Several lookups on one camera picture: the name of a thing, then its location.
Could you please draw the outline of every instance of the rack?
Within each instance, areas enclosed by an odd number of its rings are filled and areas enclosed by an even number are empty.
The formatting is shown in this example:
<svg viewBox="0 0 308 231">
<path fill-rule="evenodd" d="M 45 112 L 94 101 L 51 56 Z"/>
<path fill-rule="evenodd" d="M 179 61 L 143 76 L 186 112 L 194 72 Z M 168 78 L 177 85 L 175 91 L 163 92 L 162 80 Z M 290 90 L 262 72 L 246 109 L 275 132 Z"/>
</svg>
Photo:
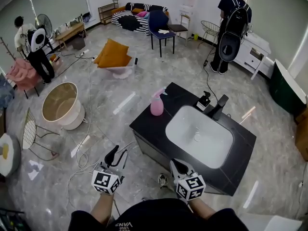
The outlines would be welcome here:
<svg viewBox="0 0 308 231">
<path fill-rule="evenodd" d="M 100 15 L 101 23 L 107 25 L 111 22 L 112 13 L 111 10 L 119 8 L 119 0 L 112 0 L 113 3 L 98 8 L 98 14 Z"/>
<path fill-rule="evenodd" d="M 0 230 L 6 231 L 31 231 L 24 218 L 23 211 L 7 210 L 0 208 Z"/>
</svg>

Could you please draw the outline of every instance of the backpack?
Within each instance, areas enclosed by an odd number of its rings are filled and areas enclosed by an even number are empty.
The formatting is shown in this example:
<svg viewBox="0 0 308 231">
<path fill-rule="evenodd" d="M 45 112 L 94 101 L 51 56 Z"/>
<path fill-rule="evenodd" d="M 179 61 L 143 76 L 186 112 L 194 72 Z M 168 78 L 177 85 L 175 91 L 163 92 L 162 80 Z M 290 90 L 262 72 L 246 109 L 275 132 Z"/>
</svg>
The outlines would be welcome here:
<svg viewBox="0 0 308 231">
<path fill-rule="evenodd" d="M 222 60 L 232 62 L 241 46 L 241 41 L 248 31 L 249 5 L 241 7 L 238 0 L 232 0 L 234 7 L 227 15 L 226 32 L 222 35 L 219 45 L 219 55 Z"/>
<path fill-rule="evenodd" d="M 28 30 L 28 42 L 31 52 L 36 52 L 45 45 L 46 32 L 44 28 L 38 28 L 35 31 Z"/>
</svg>

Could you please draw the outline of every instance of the bathroom vanity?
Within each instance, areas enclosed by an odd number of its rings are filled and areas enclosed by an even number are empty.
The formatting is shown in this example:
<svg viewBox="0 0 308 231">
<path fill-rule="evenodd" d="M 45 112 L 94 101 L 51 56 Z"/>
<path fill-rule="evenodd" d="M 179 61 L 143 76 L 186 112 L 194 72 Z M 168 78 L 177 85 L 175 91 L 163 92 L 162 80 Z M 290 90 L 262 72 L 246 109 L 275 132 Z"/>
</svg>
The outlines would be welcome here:
<svg viewBox="0 0 308 231">
<path fill-rule="evenodd" d="M 172 158 L 191 164 L 203 176 L 205 192 L 233 196 L 256 136 L 224 113 L 218 121 L 207 117 L 193 107 L 199 98 L 175 83 L 166 93 L 161 116 L 148 106 L 130 125 L 140 149 L 167 170 Z"/>
</svg>

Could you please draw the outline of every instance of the blue chair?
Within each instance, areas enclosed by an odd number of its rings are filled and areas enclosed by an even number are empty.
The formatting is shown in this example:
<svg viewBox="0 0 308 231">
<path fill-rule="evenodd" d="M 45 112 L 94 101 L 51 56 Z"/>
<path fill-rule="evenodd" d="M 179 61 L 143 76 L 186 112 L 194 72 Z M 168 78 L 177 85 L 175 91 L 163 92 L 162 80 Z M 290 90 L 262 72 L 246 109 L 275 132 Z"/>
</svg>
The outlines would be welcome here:
<svg viewBox="0 0 308 231">
<path fill-rule="evenodd" d="M 174 32 L 169 32 L 167 34 L 158 33 L 158 30 L 169 30 L 168 28 L 168 16 L 162 10 L 151 11 L 149 15 L 149 32 L 151 33 L 152 50 L 153 50 L 153 35 L 159 39 L 159 50 L 160 57 L 162 57 L 162 39 L 165 39 L 165 46 L 167 45 L 167 38 L 173 38 L 173 54 L 174 54 L 174 44 L 175 36 Z"/>
</svg>

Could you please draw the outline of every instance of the marble floor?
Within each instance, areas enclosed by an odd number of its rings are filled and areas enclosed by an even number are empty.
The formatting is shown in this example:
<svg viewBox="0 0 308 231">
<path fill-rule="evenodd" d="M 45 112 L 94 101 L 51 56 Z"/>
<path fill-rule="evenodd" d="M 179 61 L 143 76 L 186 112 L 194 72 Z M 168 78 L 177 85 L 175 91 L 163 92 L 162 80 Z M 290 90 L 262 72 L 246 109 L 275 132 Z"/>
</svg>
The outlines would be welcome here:
<svg viewBox="0 0 308 231">
<path fill-rule="evenodd" d="M 211 49 L 207 44 L 197 49 L 198 42 L 190 41 L 188 47 L 185 47 L 184 40 L 177 39 L 175 54 L 172 54 L 172 41 L 169 41 L 167 47 L 163 47 L 163 57 L 160 58 L 158 40 L 154 40 L 152 50 L 151 38 L 144 34 L 123 30 L 115 25 L 97 26 L 89 30 L 89 36 L 85 38 L 84 50 L 90 51 L 84 57 L 98 55 L 107 38 L 130 46 L 129 50 L 137 53 L 139 61 L 134 74 L 124 80 L 113 78 L 110 72 L 97 68 L 95 64 L 90 65 L 92 123 L 89 136 L 77 153 L 79 158 L 86 152 L 89 158 L 87 165 L 103 159 L 114 145 L 119 144 L 121 148 L 135 140 L 129 124 L 149 105 L 151 95 L 159 88 L 175 82 L 199 97 L 204 90 L 209 91 L 206 85 L 207 74 L 203 70 L 205 56 Z M 82 51 L 74 51 L 70 46 L 63 54 L 79 55 L 80 52 Z M 64 63 L 56 76 L 76 60 L 74 56 L 65 56 L 62 59 Z M 87 61 L 79 60 L 51 84 L 40 86 L 39 97 L 34 92 L 29 92 L 27 100 L 22 92 L 16 91 L 15 99 L 7 109 L 8 133 L 18 137 L 19 141 L 22 139 L 28 108 L 38 125 L 60 133 L 60 136 L 49 135 L 41 141 L 58 151 L 58 158 L 45 162 L 29 150 L 23 150 L 19 169 L 8 179 L 16 208 L 26 212 L 27 221 L 35 231 L 66 230 L 70 214 L 75 209 L 91 211 L 99 198 L 90 184 L 90 173 L 78 174 L 71 179 L 68 188 L 71 204 L 67 202 L 66 195 L 70 176 L 79 170 L 76 157 L 72 157 L 71 152 L 84 140 L 89 124 L 82 123 L 73 131 L 65 131 L 48 124 L 41 114 L 43 101 L 49 91 L 62 82 L 71 81 L 78 87 L 78 98 L 85 107 L 86 119 L 90 120 L 87 66 Z M 209 72 L 209 85 L 217 97 L 226 94 L 230 98 L 224 113 L 231 114 L 232 119 L 240 123 L 242 116 L 253 106 L 256 107 L 242 126 L 254 133 L 257 141 L 235 195 L 204 194 L 203 200 L 216 210 L 231 207 L 238 214 L 249 212 L 287 218 L 305 214 L 308 210 L 308 187 L 304 184 L 303 188 L 299 188 L 299 184 L 303 175 L 305 181 L 308 180 L 308 175 L 303 172 L 305 162 L 294 144 L 293 118 L 271 99 L 267 81 L 262 76 L 257 75 L 251 81 L 249 72 L 233 64 L 230 64 L 229 71 L 223 76 L 213 73 L 209 67 L 206 69 Z M 132 92 L 136 93 L 134 98 L 114 112 Z M 41 157 L 50 156 L 37 145 L 33 145 L 32 149 Z M 33 180 L 28 176 L 33 170 L 30 160 L 43 165 Z M 82 157 L 79 163 L 83 165 L 85 158 Z M 166 171 L 142 155 L 137 144 L 129 146 L 127 168 L 124 172 L 126 178 L 115 194 L 119 211 L 123 213 L 143 197 L 171 197 L 173 194 L 168 190 L 159 189 L 157 176 L 161 172 Z M 259 181 L 256 194 L 249 207 L 243 209 L 256 180 Z M 115 208 L 113 215 L 118 217 Z"/>
</svg>

